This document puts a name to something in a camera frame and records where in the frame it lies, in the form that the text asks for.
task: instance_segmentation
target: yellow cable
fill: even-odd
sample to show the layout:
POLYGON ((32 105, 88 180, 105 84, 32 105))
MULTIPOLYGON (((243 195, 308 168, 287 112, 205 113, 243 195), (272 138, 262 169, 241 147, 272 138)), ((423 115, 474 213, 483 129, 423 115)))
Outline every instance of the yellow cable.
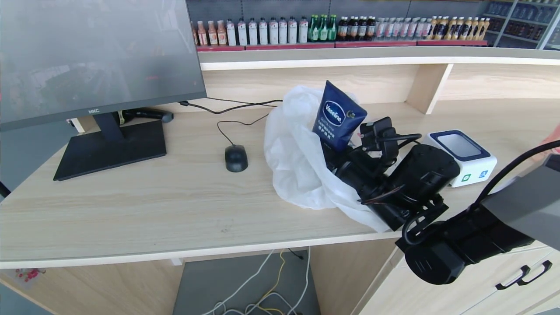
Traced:
MULTIPOLYGON (((282 265, 280 266, 280 270, 278 270, 278 278, 276 279, 276 284, 272 287, 272 289, 270 289, 268 292, 266 292, 263 297, 266 297, 267 295, 270 294, 270 292, 274 291, 274 289, 276 289, 276 287, 278 286, 278 283, 280 282, 280 275, 282 274, 282 269, 284 268, 284 264, 286 263, 286 260, 284 260, 284 257, 282 257, 282 254, 284 253, 284 248, 282 248, 282 250, 280 251, 280 259, 282 260, 282 265)), ((281 315, 284 315, 284 313, 282 313, 282 311, 280 311, 279 309, 276 308, 262 308, 259 306, 259 308, 263 311, 275 311, 280 313, 281 315)))
POLYGON ((282 313, 282 311, 280 311, 280 310, 277 309, 277 308, 262 308, 262 307, 260 307, 260 306, 259 306, 259 308, 262 309, 263 311, 275 311, 275 312, 280 313, 281 315, 284 315, 284 313, 282 313))
POLYGON ((268 294, 270 294, 270 292, 274 291, 274 289, 276 289, 276 287, 278 286, 278 283, 280 282, 280 274, 282 274, 282 268, 284 268, 284 264, 286 263, 286 261, 284 260, 284 257, 282 257, 283 252, 284 252, 284 249, 282 248, 282 251, 280 251, 280 259, 282 260, 282 265, 280 266, 280 270, 278 270, 278 279, 276 279, 276 284, 272 287, 272 289, 270 289, 268 292, 266 292, 266 294, 264 294, 263 297, 266 297, 268 294))

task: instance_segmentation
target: white plastic bag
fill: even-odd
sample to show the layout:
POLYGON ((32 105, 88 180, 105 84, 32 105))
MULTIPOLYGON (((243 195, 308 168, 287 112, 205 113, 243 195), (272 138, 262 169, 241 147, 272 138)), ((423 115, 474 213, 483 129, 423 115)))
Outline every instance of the white plastic bag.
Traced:
POLYGON ((296 86, 267 118, 264 156, 272 169, 274 189, 287 202, 302 208, 338 207, 348 217, 376 231, 388 226, 358 202, 354 188, 326 168, 319 136, 311 129, 323 91, 296 86))

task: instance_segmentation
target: computer monitor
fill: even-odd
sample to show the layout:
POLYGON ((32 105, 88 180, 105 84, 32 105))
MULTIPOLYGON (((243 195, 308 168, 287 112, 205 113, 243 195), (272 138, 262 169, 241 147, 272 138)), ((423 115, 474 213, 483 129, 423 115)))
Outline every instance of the computer monitor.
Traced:
POLYGON ((4 1, 0 130, 94 115, 64 180, 166 154, 161 121, 119 128, 112 112, 206 97, 184 0, 4 1))

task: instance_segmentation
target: green bottle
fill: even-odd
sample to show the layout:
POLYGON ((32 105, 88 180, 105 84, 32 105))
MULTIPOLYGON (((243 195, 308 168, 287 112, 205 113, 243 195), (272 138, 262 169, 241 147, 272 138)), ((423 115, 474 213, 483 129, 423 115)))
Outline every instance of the green bottle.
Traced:
POLYGON ((326 14, 321 15, 321 24, 319 26, 319 41, 326 41, 329 37, 329 26, 326 22, 326 14))
POLYGON ((335 41, 337 39, 337 16, 332 14, 329 22, 329 36, 328 41, 335 41))
POLYGON ((309 21, 309 28, 307 29, 307 41, 315 41, 313 39, 313 29, 317 26, 317 18, 315 14, 311 15, 311 20, 309 21))
POLYGON ((315 15, 314 19, 315 25, 313 25, 313 29, 311 30, 311 41, 319 41, 319 31, 321 29, 319 25, 319 16, 315 15))

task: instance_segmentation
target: black mouse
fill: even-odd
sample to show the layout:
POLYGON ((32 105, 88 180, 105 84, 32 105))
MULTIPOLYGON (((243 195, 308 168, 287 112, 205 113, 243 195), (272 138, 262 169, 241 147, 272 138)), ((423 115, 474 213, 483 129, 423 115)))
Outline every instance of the black mouse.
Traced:
POLYGON ((226 148, 226 169, 230 172, 241 172, 249 166, 244 146, 232 145, 226 148))

